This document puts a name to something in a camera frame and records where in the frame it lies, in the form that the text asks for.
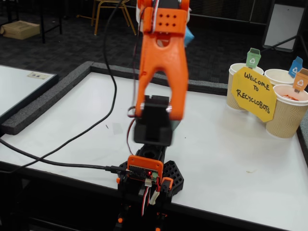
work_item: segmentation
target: power cord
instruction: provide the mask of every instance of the power cord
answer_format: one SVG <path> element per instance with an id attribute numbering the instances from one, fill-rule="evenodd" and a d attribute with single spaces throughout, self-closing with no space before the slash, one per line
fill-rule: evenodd
<path id="1" fill-rule="evenodd" d="M 115 106 L 115 102 L 116 102 L 116 92 L 117 92 L 117 86 L 116 86 L 116 81 L 115 81 L 115 78 L 113 76 L 113 73 L 110 69 L 110 66 L 109 66 L 109 63 L 108 63 L 108 59 L 107 59 L 107 55 L 106 55 L 106 40 L 107 40 L 107 31 L 108 31 L 108 27 L 109 27 L 109 24 L 115 14 L 115 12 L 117 11 L 117 9 L 119 8 L 119 6 L 121 5 L 123 0 L 120 0 L 118 2 L 118 4 L 116 5 L 115 9 L 112 11 L 110 17 L 108 18 L 108 21 L 107 21 L 107 24 L 106 24 L 106 27 L 105 27 L 105 30 L 104 30 L 104 37 L 103 37 L 103 56 L 104 56 L 104 59 L 105 59 L 105 62 L 106 62 L 106 66 L 107 66 L 107 69 L 108 69 L 108 73 L 114 83 L 114 86 L 115 86 L 115 92 L 114 92 L 114 97 L 113 97 L 113 101 L 112 101 L 112 105 L 111 105 L 111 109 L 109 111 L 109 113 L 103 118 L 101 119 L 100 121 L 98 121 L 97 123 L 95 123 L 94 125 L 92 125 L 90 128 L 88 128 L 87 130 L 85 130 L 84 132 L 78 134 L 77 136 L 71 138 L 70 140 L 68 140 L 67 142 L 65 142 L 64 144 L 62 144 L 60 147 L 56 148 L 55 150 L 47 153 L 46 155 L 42 156 L 42 157 L 37 157 L 37 156 L 34 156 L 32 154 L 29 154 L 29 153 L 26 153 L 16 147 L 13 147 L 12 145 L 8 144 L 7 142 L 5 142 L 4 140 L 0 139 L 0 143 L 2 143 L 4 146 L 8 147 L 9 149 L 12 149 L 13 151 L 16 151 L 22 155 L 25 155 L 25 156 L 28 156 L 32 159 L 35 159 L 35 161 L 29 163 L 29 164 L 26 164 L 26 165 L 23 165 L 23 166 L 20 166 L 18 167 L 17 169 L 9 172 L 9 171 L 0 171 L 0 173 L 7 173 L 7 174 L 13 174 L 25 167 L 28 167 L 30 165 L 33 165 L 35 163 L 37 163 L 38 161 L 41 161 L 41 162 L 44 162 L 46 164 L 50 164 L 50 165 L 56 165 L 56 166 L 64 166 L 64 167 L 84 167 L 84 168 L 95 168 L 95 169 L 103 169 L 103 170 L 106 170 L 106 171 L 111 171 L 112 173 L 118 173 L 118 174 L 126 174 L 127 173 L 127 170 L 125 169 L 122 169 L 120 167 L 115 167 L 115 166 L 111 166 L 111 167 L 108 167 L 108 166 L 96 166 L 96 165 L 79 165 L 79 164 L 66 164 L 66 163 L 60 163 L 60 162 L 54 162 L 54 161 L 50 161 L 50 160 L 44 160 L 44 158 L 46 158 L 47 156 L 50 156 L 51 154 L 57 152 L 58 150 L 62 149 L 63 147 L 65 147 L 67 144 L 69 144 L 70 142 L 74 141 L 75 139 L 79 138 L 80 136 L 84 135 L 85 133 L 87 133 L 88 131 L 90 131 L 92 128 L 96 127 L 97 125 L 99 125 L 101 122 L 103 122 L 106 118 L 109 117 L 109 115 L 112 113 L 113 109 L 114 109 L 114 106 Z"/>

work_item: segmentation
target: blue recycling flag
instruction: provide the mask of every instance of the blue recycling flag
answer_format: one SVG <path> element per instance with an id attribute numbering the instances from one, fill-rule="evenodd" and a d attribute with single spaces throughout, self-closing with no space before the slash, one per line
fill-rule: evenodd
<path id="1" fill-rule="evenodd" d="M 186 26 L 186 31 L 185 31 L 185 47 L 194 39 L 194 35 L 192 32 L 188 29 Z"/>
<path id="2" fill-rule="evenodd" d="M 296 77 L 297 72 L 299 72 L 303 68 L 303 60 L 300 57 L 297 57 L 289 70 L 289 75 L 292 78 Z"/>

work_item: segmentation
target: paper cup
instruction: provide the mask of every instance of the paper cup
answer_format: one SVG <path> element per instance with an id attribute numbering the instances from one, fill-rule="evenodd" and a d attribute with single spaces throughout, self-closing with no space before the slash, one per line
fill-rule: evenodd
<path id="1" fill-rule="evenodd" d="M 295 135 L 306 111 L 308 110 L 308 93 L 294 92 L 291 85 L 276 85 L 277 104 L 273 120 L 266 124 L 266 130 L 279 138 L 291 138 Z M 290 100 L 282 96 L 289 95 L 299 101 Z"/>
<path id="2" fill-rule="evenodd" d="M 233 108 L 237 111 L 244 112 L 245 109 L 241 108 L 237 101 L 235 100 L 234 96 L 232 95 L 232 82 L 233 82 L 233 76 L 236 72 L 241 70 L 246 64 L 233 64 L 230 66 L 229 69 L 229 80 L 228 80 L 228 92 L 227 92 L 227 105 L 230 108 Z M 254 71 L 257 71 L 259 74 L 263 75 L 264 71 L 260 67 L 256 67 L 253 69 Z"/>
<path id="3" fill-rule="evenodd" d="M 269 79 L 270 83 L 275 86 L 278 84 L 293 85 L 294 79 L 289 75 L 288 71 L 280 69 L 267 70 L 264 75 Z"/>

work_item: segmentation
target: white panel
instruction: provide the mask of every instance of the white panel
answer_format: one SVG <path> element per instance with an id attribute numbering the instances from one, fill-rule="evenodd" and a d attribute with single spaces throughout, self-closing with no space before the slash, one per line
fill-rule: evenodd
<path id="1" fill-rule="evenodd" d="M 264 45 L 274 46 L 297 35 L 304 8 L 275 4 Z M 295 39 L 278 46 L 293 50 Z"/>
<path id="2" fill-rule="evenodd" d="M 31 73 L 41 73 L 46 78 L 29 77 L 28 75 Z M 52 74 L 0 65 L 0 117 L 53 76 Z"/>
<path id="3" fill-rule="evenodd" d="M 47 159 L 74 164 L 117 166 L 129 156 L 131 79 L 116 77 L 118 95 L 108 119 Z M 150 84 L 149 94 L 168 96 L 168 87 Z M 8 143 L 42 156 L 103 118 L 114 86 L 107 75 L 90 73 L 59 102 Z M 135 153 L 140 144 L 129 143 Z M 185 118 L 175 130 L 165 161 L 173 160 L 184 188 L 173 203 L 286 230 L 307 231 L 308 168 L 297 136 L 280 140 L 254 115 L 226 107 L 226 97 L 188 92 Z M 0 161 L 32 159 L 0 145 Z M 97 169 L 36 163 L 31 168 L 116 189 L 115 174 Z"/>

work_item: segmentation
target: chair leg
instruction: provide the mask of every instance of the chair leg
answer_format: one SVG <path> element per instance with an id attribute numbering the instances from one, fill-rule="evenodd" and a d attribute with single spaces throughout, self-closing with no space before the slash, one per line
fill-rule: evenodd
<path id="1" fill-rule="evenodd" d="M 95 10 L 96 10 L 96 0 L 93 0 L 93 10 L 92 10 L 91 26 L 93 26 L 93 24 L 94 24 Z"/>
<path id="2" fill-rule="evenodd" d="M 94 31 L 94 35 L 97 35 L 98 21 L 99 21 L 99 19 L 100 19 L 100 12 L 101 12 L 101 5 L 102 5 L 104 2 L 105 2 L 105 1 L 101 1 L 100 4 L 98 4 L 97 14 L 96 14 L 96 22 L 95 22 L 95 31 Z"/>
<path id="3" fill-rule="evenodd" d="M 125 9 L 125 12 L 126 12 L 126 14 L 127 14 L 127 18 L 128 18 L 128 20 L 129 20 L 129 23 L 130 23 L 131 28 L 133 29 L 134 35 L 137 35 L 137 34 L 136 34 L 135 27 L 134 27 L 134 24 L 133 24 L 133 22 L 131 21 L 130 15 L 129 15 L 129 13 L 128 13 L 127 7 L 126 7 L 126 5 L 125 5 L 124 3 L 122 3 L 122 5 L 123 5 L 123 7 L 124 7 L 124 9 Z"/>
<path id="4" fill-rule="evenodd" d="M 129 25 L 129 21 L 128 21 L 128 19 L 127 19 L 127 16 L 126 16 L 126 13 L 125 13 L 124 8 L 122 8 L 122 12 L 123 12 L 123 15 L 124 15 L 125 21 L 126 21 L 126 23 L 127 23 L 127 26 L 130 26 L 130 25 Z"/>

